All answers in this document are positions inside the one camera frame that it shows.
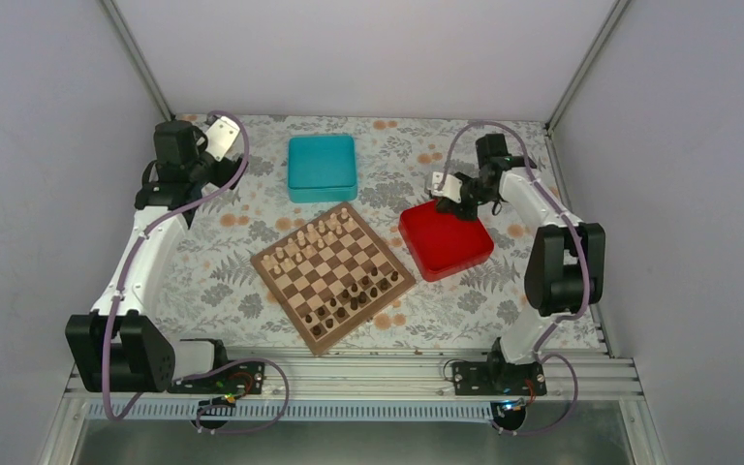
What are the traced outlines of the wooden chess board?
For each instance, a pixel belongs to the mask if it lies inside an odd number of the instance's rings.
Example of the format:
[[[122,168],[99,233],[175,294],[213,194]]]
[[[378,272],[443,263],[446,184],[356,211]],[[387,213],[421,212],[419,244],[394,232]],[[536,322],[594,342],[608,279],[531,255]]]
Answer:
[[[342,207],[348,208],[347,221],[340,218]],[[317,231],[319,220],[325,222],[324,235]],[[307,245],[303,248],[297,244],[298,231],[303,231],[306,236]],[[273,261],[270,269],[265,269],[262,264],[266,255]],[[346,201],[267,246],[251,258],[251,264],[316,357],[327,353],[416,284],[414,275]],[[371,276],[373,267],[379,269],[379,276]],[[393,271],[399,274],[395,283],[389,280]],[[370,279],[366,287],[361,284],[364,276]],[[381,291],[379,283],[384,279],[388,280],[390,287]],[[358,285],[355,294],[351,293],[354,283]],[[372,288],[378,290],[375,299],[369,295]],[[341,297],[344,290],[350,293],[348,300]],[[364,305],[358,304],[358,309],[353,312],[349,302],[352,298],[357,299],[360,293],[366,293],[368,301]],[[336,316],[341,307],[347,312],[343,320]],[[308,314],[313,317],[309,324],[304,321]],[[326,328],[327,319],[334,320],[333,328]],[[321,337],[313,336],[313,326],[322,327]]]

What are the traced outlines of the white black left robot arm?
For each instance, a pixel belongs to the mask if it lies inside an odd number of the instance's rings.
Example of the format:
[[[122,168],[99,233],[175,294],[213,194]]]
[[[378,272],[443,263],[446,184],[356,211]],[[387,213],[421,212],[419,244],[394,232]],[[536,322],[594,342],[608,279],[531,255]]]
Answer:
[[[248,155],[227,154],[247,141],[234,118],[213,114],[202,129],[173,119],[155,127],[155,158],[141,175],[133,229],[116,270],[92,308],[72,316],[65,336],[90,392],[162,392],[192,373],[208,392],[223,389],[231,366],[212,343],[167,336],[154,317],[168,267],[198,207],[236,186]]]

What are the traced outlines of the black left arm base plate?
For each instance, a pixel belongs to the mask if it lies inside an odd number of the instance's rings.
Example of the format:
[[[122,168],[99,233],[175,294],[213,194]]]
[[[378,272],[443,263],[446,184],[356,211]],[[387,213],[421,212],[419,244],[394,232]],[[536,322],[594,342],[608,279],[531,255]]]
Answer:
[[[264,369],[263,362],[242,362],[210,377],[175,383],[167,392],[235,397],[257,395],[262,391]]]

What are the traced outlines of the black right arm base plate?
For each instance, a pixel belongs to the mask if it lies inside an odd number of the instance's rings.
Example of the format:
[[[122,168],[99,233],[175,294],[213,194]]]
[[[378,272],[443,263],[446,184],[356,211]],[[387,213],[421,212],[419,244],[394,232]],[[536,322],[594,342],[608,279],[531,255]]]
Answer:
[[[543,367],[537,363],[509,364],[456,361],[451,378],[458,396],[546,395]]]

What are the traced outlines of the red plastic tray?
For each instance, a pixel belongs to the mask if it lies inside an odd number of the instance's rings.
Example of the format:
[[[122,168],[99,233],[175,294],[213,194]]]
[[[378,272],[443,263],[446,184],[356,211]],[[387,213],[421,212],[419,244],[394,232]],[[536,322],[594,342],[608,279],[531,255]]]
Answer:
[[[480,220],[457,219],[430,201],[400,214],[398,230],[421,277],[435,282],[485,263],[495,244]]]

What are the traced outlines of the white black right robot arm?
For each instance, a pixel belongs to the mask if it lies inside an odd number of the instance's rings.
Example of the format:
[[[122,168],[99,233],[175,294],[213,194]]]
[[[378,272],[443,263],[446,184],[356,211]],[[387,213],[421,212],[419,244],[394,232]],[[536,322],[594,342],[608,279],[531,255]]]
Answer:
[[[440,213],[462,221],[477,219],[482,205],[509,204],[534,235],[524,275],[531,306],[521,313],[490,351],[485,379],[499,394],[521,385],[523,369],[541,364],[543,343],[559,324],[580,318],[600,300],[604,285],[605,230],[571,213],[543,185],[526,150],[510,154],[503,134],[476,142],[475,176],[433,172],[428,191]]]

